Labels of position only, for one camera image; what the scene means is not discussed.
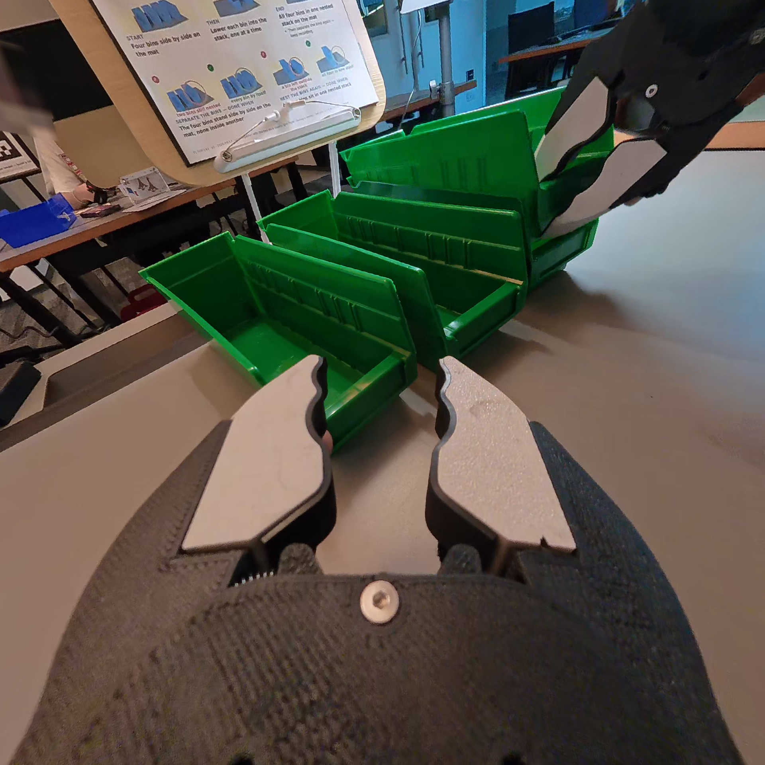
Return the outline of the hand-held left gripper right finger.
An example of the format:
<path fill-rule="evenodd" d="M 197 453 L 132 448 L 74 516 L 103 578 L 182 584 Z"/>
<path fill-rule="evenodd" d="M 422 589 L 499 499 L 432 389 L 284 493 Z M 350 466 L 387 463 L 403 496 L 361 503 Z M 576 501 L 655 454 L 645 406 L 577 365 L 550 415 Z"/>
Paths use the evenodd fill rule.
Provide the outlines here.
<path fill-rule="evenodd" d="M 458 545 L 502 575 L 517 553 L 570 556 L 577 545 L 529 419 L 510 397 L 455 357 L 438 362 L 437 444 L 426 524 L 440 559 Z"/>

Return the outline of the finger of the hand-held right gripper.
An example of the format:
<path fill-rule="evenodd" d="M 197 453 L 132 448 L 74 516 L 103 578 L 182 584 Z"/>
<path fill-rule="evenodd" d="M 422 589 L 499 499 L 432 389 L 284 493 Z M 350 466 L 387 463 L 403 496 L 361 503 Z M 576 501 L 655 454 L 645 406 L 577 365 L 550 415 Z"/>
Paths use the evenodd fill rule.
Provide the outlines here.
<path fill-rule="evenodd" d="M 619 143 L 606 159 L 594 183 L 579 193 L 569 207 L 550 222 L 545 237 L 550 239 L 567 235 L 606 214 L 666 154 L 666 150 L 653 139 L 632 139 Z"/>
<path fill-rule="evenodd" d="M 614 130 L 616 82 L 607 85 L 598 76 L 545 128 L 535 150 L 537 177 L 557 177 L 579 150 Z"/>

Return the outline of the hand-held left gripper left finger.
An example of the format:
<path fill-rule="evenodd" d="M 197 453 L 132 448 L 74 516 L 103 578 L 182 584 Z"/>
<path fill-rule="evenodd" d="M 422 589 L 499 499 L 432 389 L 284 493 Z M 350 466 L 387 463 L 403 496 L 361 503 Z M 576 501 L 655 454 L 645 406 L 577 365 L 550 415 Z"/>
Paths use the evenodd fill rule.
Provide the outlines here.
<path fill-rule="evenodd" d="M 311 354 L 235 412 L 184 553 L 242 552 L 260 574 L 275 569 L 289 545 L 316 552 L 337 521 L 327 394 L 328 361 Z"/>

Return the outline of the green plastic bin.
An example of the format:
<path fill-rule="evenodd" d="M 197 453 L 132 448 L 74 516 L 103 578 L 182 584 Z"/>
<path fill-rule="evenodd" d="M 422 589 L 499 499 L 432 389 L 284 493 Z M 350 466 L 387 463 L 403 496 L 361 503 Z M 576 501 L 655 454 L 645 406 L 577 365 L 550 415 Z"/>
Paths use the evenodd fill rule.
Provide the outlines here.
<path fill-rule="evenodd" d="M 324 191 L 259 224 L 274 245 L 389 279 L 429 369 L 464 358 L 525 303 L 526 242 L 514 211 Z"/>
<path fill-rule="evenodd" d="M 341 186 L 341 190 L 382 198 L 518 214 L 524 228 L 526 262 L 530 272 L 530 288 L 532 290 L 548 281 L 556 273 L 565 270 L 573 258 L 589 249 L 594 242 L 598 228 L 598 222 L 593 221 L 562 237 L 541 239 L 536 235 L 538 228 L 536 218 L 531 213 L 525 212 L 521 200 L 514 197 L 370 180 L 361 180 L 356 184 L 344 184 Z"/>
<path fill-rule="evenodd" d="M 261 386 L 307 356 L 325 358 L 336 447 L 416 380 L 416 346 L 387 277 L 231 233 L 140 275 Z"/>
<path fill-rule="evenodd" d="M 539 196 L 532 131 L 522 111 L 487 111 L 398 131 L 342 154 L 353 184 L 376 182 L 486 194 L 534 210 Z"/>
<path fill-rule="evenodd" d="M 454 117 L 444 118 L 441 120 L 456 121 L 464 115 L 469 117 L 479 116 L 482 112 L 487 111 L 522 111 L 524 112 L 530 124 L 530 130 L 532 131 L 532 144 L 535 158 L 535 150 L 538 147 L 542 136 L 544 135 L 547 123 L 559 104 L 561 99 L 562 89 L 547 90 L 544 92 L 538 92 L 536 94 L 530 94 L 520 97 L 515 100 L 502 102 L 490 107 L 476 110 L 473 112 L 467 112 L 462 115 Z M 387 139 L 396 132 L 388 133 L 379 139 Z M 574 157 L 570 164 L 560 174 L 560 176 L 553 180 L 540 181 L 539 179 L 539 196 L 537 206 L 534 210 L 523 209 L 525 212 L 531 213 L 535 218 L 538 225 L 536 235 L 540 238 L 545 237 L 545 230 L 550 222 L 562 212 L 564 212 L 573 199 L 583 191 L 592 181 L 597 177 L 600 170 L 605 163 L 605 160 L 609 153 L 614 149 L 614 131 L 608 131 L 602 135 L 599 139 L 586 145 L 579 150 L 579 153 Z"/>

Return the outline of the grey desk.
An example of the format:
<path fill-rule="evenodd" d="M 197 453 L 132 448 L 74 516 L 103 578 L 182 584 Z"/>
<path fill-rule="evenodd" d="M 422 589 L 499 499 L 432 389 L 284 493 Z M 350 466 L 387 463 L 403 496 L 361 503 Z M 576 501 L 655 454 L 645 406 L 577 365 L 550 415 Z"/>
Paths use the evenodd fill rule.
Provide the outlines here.
<path fill-rule="evenodd" d="M 653 550 L 763 763 L 763 148 L 700 155 L 466 360 Z M 2 433 L 2 763 L 106 551 L 255 391 L 171 306 L 41 364 Z"/>

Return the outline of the grey metal pole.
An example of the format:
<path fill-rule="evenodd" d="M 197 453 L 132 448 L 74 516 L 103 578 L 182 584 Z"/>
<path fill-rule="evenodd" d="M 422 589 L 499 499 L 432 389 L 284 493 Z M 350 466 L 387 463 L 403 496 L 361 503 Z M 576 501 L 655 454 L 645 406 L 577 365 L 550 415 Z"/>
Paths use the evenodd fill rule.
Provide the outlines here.
<path fill-rule="evenodd" d="M 453 56 L 451 41 L 451 2 L 432 6 L 438 23 L 441 83 L 439 86 L 439 109 L 442 118 L 455 114 L 455 86 L 453 79 Z"/>

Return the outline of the red container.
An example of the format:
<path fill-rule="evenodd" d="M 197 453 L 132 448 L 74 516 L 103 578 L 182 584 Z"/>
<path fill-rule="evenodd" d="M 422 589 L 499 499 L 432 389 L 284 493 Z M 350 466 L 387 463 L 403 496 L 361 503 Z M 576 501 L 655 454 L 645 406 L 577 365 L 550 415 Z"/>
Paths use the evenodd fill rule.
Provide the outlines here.
<path fill-rule="evenodd" d="M 126 323 L 160 306 L 167 304 L 167 298 L 151 284 L 143 284 L 129 292 L 128 303 L 120 311 L 120 320 Z"/>

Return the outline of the black box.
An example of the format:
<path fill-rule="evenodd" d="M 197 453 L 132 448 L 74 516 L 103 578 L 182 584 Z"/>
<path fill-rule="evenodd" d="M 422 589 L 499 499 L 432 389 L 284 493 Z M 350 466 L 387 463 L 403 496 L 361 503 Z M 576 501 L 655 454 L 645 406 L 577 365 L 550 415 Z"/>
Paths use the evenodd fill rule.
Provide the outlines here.
<path fill-rule="evenodd" d="M 17 415 L 40 380 L 41 372 L 27 360 L 1 368 L 1 428 Z"/>

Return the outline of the white board stand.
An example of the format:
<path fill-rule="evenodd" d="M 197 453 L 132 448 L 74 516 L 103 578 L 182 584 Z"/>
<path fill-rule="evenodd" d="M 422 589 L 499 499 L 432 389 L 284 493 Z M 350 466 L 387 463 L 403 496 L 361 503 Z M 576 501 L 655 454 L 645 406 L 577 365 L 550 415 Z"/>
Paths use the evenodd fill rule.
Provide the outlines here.
<path fill-rule="evenodd" d="M 245 234 L 265 242 L 259 221 L 280 210 L 278 191 L 269 166 L 285 159 L 288 176 L 297 188 L 295 196 L 305 198 L 307 192 L 295 164 L 295 157 L 306 149 L 329 145 L 332 191 L 339 191 L 339 160 L 334 139 L 358 129 L 362 110 L 355 106 L 326 100 L 296 100 L 264 115 L 238 139 L 220 149 L 214 158 L 214 169 L 221 174 L 236 173 L 235 187 L 245 196 Z"/>

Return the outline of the wooden background table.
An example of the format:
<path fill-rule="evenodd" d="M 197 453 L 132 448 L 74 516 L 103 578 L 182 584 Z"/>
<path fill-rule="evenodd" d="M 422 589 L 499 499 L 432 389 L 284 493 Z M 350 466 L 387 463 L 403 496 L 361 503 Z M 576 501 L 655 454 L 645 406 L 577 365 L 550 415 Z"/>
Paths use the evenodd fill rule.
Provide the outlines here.
<path fill-rule="evenodd" d="M 192 226 L 199 226 L 203 218 L 206 218 L 208 221 L 217 220 L 224 215 L 224 204 L 236 202 L 234 196 L 224 197 L 219 203 L 213 202 L 205 206 L 199 206 L 197 201 L 212 196 L 214 193 L 234 188 L 234 186 L 234 179 L 223 180 L 211 186 L 197 186 L 171 196 L 159 204 L 144 210 L 123 210 L 118 214 L 111 214 L 99 219 L 78 219 L 65 232 L 49 236 L 20 248 L 12 248 L 9 244 L 5 244 L 2 247 L 1 253 L 1 272 L 2 274 L 12 273 L 18 267 L 62 253 L 76 245 L 123 230 L 128 226 L 144 222 L 149 222 L 154 226 L 159 215 L 186 204 L 194 206 L 194 209 L 190 212 Z"/>

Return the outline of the small clear card stand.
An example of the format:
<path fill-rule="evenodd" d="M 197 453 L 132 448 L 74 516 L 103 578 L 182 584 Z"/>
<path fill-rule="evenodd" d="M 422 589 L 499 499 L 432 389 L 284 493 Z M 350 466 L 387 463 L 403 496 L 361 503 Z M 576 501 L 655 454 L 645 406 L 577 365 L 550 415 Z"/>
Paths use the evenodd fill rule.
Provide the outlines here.
<path fill-rule="evenodd" d="M 119 187 L 122 195 L 134 207 L 170 191 L 164 175 L 155 166 L 123 175 L 120 177 Z"/>

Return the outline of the blue plastic bin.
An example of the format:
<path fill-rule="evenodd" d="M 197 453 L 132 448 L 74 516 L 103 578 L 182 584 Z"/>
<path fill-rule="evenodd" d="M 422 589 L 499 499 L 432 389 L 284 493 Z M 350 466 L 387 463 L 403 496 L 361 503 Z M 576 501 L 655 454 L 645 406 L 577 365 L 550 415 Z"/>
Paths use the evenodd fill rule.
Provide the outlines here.
<path fill-rule="evenodd" d="M 60 194 L 35 206 L 1 211 L 1 240 L 17 249 L 64 233 L 77 221 L 72 206 Z"/>

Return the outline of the printed instruction sheet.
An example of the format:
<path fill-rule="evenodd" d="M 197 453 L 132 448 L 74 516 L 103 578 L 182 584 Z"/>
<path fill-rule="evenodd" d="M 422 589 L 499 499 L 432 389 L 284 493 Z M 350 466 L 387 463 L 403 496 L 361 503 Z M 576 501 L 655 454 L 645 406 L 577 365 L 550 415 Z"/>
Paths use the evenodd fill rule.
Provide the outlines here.
<path fill-rule="evenodd" d="M 296 100 L 379 98 L 346 2 L 91 2 L 188 167 Z"/>

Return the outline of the black white marker sign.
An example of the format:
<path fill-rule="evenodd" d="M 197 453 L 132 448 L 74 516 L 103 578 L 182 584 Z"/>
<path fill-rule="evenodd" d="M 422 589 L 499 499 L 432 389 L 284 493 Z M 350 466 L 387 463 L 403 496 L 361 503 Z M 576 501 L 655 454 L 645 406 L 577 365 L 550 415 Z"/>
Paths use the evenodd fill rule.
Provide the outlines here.
<path fill-rule="evenodd" d="M 41 172 L 37 158 L 15 134 L 1 131 L 1 183 Z"/>

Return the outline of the wooden instruction board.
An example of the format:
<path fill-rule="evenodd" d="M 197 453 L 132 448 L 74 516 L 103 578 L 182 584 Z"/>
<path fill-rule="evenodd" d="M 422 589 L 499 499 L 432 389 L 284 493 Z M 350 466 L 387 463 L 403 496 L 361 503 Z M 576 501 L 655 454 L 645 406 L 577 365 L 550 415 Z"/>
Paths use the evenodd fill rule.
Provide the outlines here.
<path fill-rule="evenodd" d="M 216 171 L 214 160 L 186 166 L 91 2 L 52 2 L 51 5 L 112 103 L 84 116 L 60 120 L 55 125 L 60 146 L 94 185 L 113 186 L 123 175 L 151 166 L 188 186 L 211 186 L 236 177 L 235 172 Z M 360 14 L 356 2 L 346 2 L 346 5 L 352 14 L 355 11 Z M 359 128 L 339 135 L 335 141 L 374 127 L 386 105 L 383 77 L 362 17 L 356 29 L 379 103 L 361 109 Z"/>

